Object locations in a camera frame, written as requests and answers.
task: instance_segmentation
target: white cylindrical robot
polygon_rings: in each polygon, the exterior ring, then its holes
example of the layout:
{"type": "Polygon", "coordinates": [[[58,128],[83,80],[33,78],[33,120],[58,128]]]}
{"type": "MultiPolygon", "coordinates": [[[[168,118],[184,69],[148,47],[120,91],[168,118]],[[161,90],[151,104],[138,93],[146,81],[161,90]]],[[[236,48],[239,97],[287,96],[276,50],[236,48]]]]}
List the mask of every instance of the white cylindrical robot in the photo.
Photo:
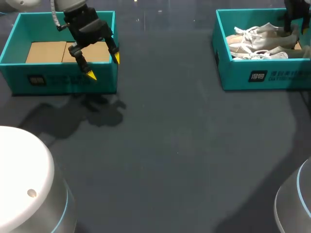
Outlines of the white cylindrical robot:
{"type": "Polygon", "coordinates": [[[0,233],[73,233],[76,222],[49,149],[27,131],[0,126],[0,233]]]}
{"type": "Polygon", "coordinates": [[[311,159],[294,172],[278,190],[274,214],[281,233],[311,232],[311,159]]]}

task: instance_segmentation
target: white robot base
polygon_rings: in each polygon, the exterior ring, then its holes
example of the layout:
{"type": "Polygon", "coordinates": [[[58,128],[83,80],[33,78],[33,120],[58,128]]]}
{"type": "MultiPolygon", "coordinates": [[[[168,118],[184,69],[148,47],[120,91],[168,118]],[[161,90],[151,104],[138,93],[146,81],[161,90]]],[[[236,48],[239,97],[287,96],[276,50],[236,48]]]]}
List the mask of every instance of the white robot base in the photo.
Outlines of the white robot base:
{"type": "Polygon", "coordinates": [[[33,134],[0,126],[0,233],[73,233],[73,195],[49,149],[33,134]]]}

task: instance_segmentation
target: brown cardboard box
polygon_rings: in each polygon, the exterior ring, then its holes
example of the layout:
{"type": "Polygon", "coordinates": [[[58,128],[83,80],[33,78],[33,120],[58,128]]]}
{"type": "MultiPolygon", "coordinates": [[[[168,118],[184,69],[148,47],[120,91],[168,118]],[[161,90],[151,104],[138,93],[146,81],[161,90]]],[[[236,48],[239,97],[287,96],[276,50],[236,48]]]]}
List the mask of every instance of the brown cardboard box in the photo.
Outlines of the brown cardboard box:
{"type": "Polygon", "coordinates": [[[65,41],[33,42],[26,63],[62,62],[65,47],[65,41]]]}
{"type": "MultiPolygon", "coordinates": [[[[67,42],[63,57],[63,62],[76,62],[68,51],[71,42],[67,42]]],[[[82,53],[87,62],[109,62],[109,51],[105,42],[97,42],[82,49],[82,53]]]]}
{"type": "MultiPolygon", "coordinates": [[[[76,62],[69,54],[72,42],[33,42],[26,63],[76,62]]],[[[82,49],[87,62],[109,62],[110,54],[105,42],[97,42],[82,49]]]]}

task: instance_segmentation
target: cable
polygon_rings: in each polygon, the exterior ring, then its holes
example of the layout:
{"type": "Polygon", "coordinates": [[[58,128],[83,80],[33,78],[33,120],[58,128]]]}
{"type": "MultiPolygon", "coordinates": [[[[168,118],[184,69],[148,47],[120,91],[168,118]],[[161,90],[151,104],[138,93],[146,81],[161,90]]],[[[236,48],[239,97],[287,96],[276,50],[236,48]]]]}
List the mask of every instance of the cable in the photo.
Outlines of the cable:
{"type": "Polygon", "coordinates": [[[56,11],[55,11],[54,0],[50,0],[50,3],[51,3],[51,12],[52,12],[53,21],[57,27],[60,27],[59,21],[57,19],[56,11]]]}

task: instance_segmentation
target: robotic arm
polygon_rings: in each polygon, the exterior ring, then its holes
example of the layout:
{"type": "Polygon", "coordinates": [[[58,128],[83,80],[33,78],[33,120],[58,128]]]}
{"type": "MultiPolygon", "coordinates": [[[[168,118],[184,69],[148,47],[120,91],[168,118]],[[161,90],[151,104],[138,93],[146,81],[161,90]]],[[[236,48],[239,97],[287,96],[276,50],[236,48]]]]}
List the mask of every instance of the robotic arm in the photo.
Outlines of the robotic arm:
{"type": "Polygon", "coordinates": [[[291,31],[292,20],[303,18],[301,33],[304,34],[310,23],[310,2],[311,0],[284,0],[286,13],[284,15],[284,30],[291,31]]]}
{"type": "MultiPolygon", "coordinates": [[[[27,11],[40,4],[40,0],[5,0],[8,8],[18,11],[27,11]]],[[[50,0],[51,12],[58,31],[68,28],[75,39],[75,43],[69,47],[69,53],[77,61],[80,70],[96,80],[93,71],[87,64],[81,49],[105,40],[112,60],[120,63],[119,48],[116,46],[112,31],[107,22],[100,20],[94,8],[88,7],[86,0],[50,0]],[[64,12],[64,25],[60,25],[56,11],[64,12]]]]}

